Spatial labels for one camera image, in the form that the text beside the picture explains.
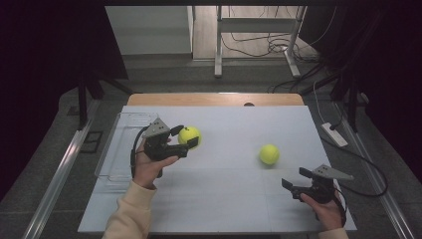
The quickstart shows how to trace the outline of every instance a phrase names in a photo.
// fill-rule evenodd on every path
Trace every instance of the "tennis ball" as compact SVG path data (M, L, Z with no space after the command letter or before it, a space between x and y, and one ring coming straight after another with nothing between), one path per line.
M180 144L187 143L189 144L189 149L193 149L199 146L199 144L201 143L202 136L198 128L194 126L187 126L179 132L179 136L177 139Z
M273 144L266 144L261 147L260 158L265 164L272 165L279 160L279 149Z

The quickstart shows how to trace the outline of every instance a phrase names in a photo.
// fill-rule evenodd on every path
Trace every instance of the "white cable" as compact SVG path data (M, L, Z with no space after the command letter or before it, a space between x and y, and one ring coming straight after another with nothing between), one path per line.
M317 102L317 90L316 90L316 83L317 81L314 82L314 95L316 95L316 108L317 108L317 113L319 114L320 119L322 120L322 123L325 123L325 120L323 120L322 115L320 114L320 110L319 110L319 103Z
M313 44L315 44L315 43L317 43L321 38L323 38L323 36L325 36L325 34L326 34L326 32L328 31L328 29L331 27L331 24L332 24L332 20L334 19L334 16L335 16L335 12L337 11L337 7L335 7L334 8L334 12L332 13L332 17L331 17L331 20L329 21L329 24L328 24L328 26L326 27L326 29L325 29L325 31L323 32L323 34L316 40L316 41L314 41L314 42L312 42L312 43L310 43L310 44L308 44L307 46L304 46L304 47L301 47L301 48L299 48L298 50L300 50L300 49L303 49L303 48L306 48L306 47L310 47L311 45L313 45Z

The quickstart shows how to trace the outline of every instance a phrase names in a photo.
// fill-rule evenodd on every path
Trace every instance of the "aluminum rail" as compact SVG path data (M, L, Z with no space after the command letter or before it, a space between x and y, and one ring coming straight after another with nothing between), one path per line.
M338 109L338 112L340 112L341 109L338 107L338 105L335 104L335 106ZM343 117L342 119L342 126L344 127L350 140L353 141L353 145L355 146L355 149L359 152L359 154L363 156L364 158L368 159L369 161L374 162L369 152L366 150L366 147L364 146L364 143L362 142L359 134L352 130L351 126L348 125L347 119L345 117ZM368 163L363 161L362 164L375 191L377 193L382 192L384 188L384 182L380 173L374 167L370 166ZM387 215L390 218L397 232L397 235L401 239L415 239L415 236L406 220L406 217L401 211L397 201L391 195L391 192L387 190L387 192L383 196L381 196L379 199L381 200L381 203L384 206L385 211L387 212Z
M38 208L35 211L35 214L32 217L31 222L29 223L28 228L26 229L22 238L32 239L39 238L41 236L47 220L49 219L60 192L62 191L62 188L66 182L66 179L68 178L69 172L74 165L75 159L78 156L81 146L84 143L85 137L90 130L100 102L101 101L99 100L91 101L88 108L88 121L86 126L83 129L78 130L72 138L72 141L69 144L69 147L66 150L65 155L63 156L62 161L57 168L46 193L43 196L43 199L38 205Z

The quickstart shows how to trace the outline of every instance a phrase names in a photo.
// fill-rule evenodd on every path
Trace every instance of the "human hand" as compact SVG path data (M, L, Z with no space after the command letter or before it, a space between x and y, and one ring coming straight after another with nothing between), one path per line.
M340 201L337 191L335 196ZM304 193L301 193L301 199L314 210L325 231L342 227L340 209L333 200L320 204Z
M153 182L154 179L157 177L159 171L163 167L176 162L179 157L170 156L160 161L153 161L143 152L144 144L145 139L142 141L139 148L136 150L135 173L133 182L146 189L155 189Z

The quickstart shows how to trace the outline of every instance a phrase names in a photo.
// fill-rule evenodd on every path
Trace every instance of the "beige sleeve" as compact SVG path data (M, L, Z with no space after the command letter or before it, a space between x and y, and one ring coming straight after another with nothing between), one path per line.
M330 231L320 232L318 234L319 239L348 239L344 228L338 228Z
M133 181L117 201L118 209L108 219L103 238L146 238L151 218L151 200L156 190L140 187Z

